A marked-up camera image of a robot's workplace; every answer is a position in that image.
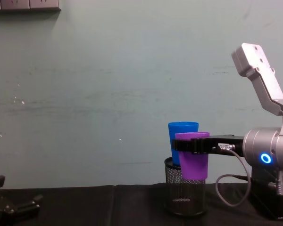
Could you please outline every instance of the wire mesh cup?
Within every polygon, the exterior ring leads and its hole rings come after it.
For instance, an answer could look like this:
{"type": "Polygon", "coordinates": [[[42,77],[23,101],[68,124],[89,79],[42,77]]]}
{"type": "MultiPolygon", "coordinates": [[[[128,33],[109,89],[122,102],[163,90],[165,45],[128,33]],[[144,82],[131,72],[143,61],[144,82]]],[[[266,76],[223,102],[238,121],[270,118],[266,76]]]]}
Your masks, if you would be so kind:
{"type": "Polygon", "coordinates": [[[165,160],[166,202],[165,208],[173,214],[195,217],[206,211],[205,179],[183,179],[180,166],[172,162],[172,157],[165,160]]]}

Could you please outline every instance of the gray cable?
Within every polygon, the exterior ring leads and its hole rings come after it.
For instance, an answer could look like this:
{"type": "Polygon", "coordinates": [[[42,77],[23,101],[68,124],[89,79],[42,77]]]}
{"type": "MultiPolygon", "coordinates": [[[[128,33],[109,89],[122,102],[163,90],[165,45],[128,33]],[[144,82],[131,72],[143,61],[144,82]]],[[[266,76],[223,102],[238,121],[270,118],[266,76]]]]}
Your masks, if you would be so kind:
{"type": "Polygon", "coordinates": [[[245,193],[245,195],[243,196],[243,198],[240,200],[240,202],[238,202],[238,203],[236,203],[236,204],[231,204],[231,203],[229,203],[227,200],[225,200],[225,198],[220,194],[219,189],[218,189],[219,180],[221,180],[221,179],[224,178],[224,177],[232,177],[233,174],[224,174],[224,175],[218,177],[218,179],[216,180],[215,189],[216,189],[216,192],[217,192],[219,198],[220,198],[226,205],[228,205],[228,206],[230,206],[230,207],[236,207],[236,206],[239,206],[241,203],[243,203],[243,202],[247,199],[247,197],[249,196],[249,194],[250,194],[250,187],[251,187],[250,173],[247,171],[246,166],[245,166],[244,162],[242,161],[242,158],[241,158],[237,153],[235,153],[233,150],[230,150],[230,149],[226,149],[226,150],[224,150],[224,151],[228,151],[228,152],[232,153],[233,155],[235,155],[235,156],[238,158],[238,160],[241,162],[242,166],[244,167],[245,172],[246,172],[246,175],[247,175],[247,189],[246,189],[246,193],[245,193]]]}

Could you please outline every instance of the plastic cup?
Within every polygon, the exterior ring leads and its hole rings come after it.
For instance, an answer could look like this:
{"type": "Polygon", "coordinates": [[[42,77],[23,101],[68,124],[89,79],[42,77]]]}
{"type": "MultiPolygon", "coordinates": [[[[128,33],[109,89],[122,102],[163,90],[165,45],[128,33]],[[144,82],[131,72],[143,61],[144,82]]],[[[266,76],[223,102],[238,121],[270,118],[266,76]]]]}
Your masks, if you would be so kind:
{"type": "Polygon", "coordinates": [[[197,132],[199,123],[194,121],[175,121],[168,124],[169,127],[169,136],[170,136],[170,145],[172,152],[173,164],[179,166],[179,155],[178,151],[172,148],[172,140],[175,139],[176,133],[188,133],[188,132],[197,132]]]}
{"type": "MultiPolygon", "coordinates": [[[[190,140],[209,137],[209,132],[177,133],[175,138],[190,140]]],[[[183,178],[187,180],[204,180],[208,178],[208,154],[178,152],[183,178]]]]}

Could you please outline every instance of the blue cup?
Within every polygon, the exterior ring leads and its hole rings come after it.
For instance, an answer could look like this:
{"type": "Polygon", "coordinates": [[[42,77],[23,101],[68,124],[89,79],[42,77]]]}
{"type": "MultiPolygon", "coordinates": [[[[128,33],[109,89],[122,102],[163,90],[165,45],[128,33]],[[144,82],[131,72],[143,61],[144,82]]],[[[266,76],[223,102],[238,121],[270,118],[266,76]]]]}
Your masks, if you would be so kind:
{"type": "Polygon", "coordinates": [[[180,165],[178,151],[172,148],[175,133],[198,132],[199,123],[194,121],[174,121],[168,124],[173,164],[180,165]]]}

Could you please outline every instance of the painted wall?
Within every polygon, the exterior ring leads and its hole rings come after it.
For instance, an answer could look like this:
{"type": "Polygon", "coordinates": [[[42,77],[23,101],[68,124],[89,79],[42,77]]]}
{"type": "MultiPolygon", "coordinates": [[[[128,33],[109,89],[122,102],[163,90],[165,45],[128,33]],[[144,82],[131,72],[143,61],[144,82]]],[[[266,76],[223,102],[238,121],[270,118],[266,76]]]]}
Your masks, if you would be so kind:
{"type": "MultiPolygon", "coordinates": [[[[0,174],[6,187],[163,182],[167,123],[211,134],[280,126],[231,52],[260,44],[283,89],[283,1],[61,0],[0,15],[0,174]]],[[[210,156],[208,182],[243,174],[210,156]]]]}

